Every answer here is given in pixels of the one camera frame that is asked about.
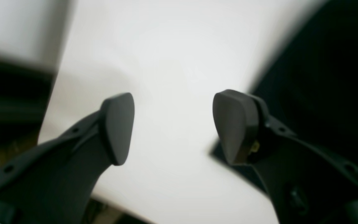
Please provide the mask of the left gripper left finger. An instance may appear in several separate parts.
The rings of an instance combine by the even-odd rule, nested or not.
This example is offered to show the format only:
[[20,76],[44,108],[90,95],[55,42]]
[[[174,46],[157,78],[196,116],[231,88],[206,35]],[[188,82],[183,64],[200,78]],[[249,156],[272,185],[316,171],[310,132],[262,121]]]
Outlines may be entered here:
[[0,224],[79,224],[100,175],[128,157],[135,117],[131,93],[106,98],[100,109],[61,136],[0,168]]

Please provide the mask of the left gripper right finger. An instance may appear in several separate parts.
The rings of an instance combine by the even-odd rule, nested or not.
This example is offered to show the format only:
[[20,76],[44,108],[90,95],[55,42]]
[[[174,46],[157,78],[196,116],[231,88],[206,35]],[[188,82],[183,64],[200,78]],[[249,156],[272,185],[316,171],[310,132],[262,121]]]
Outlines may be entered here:
[[227,162],[259,176],[281,224],[358,224],[358,165],[300,140],[263,99],[234,90],[213,97]]

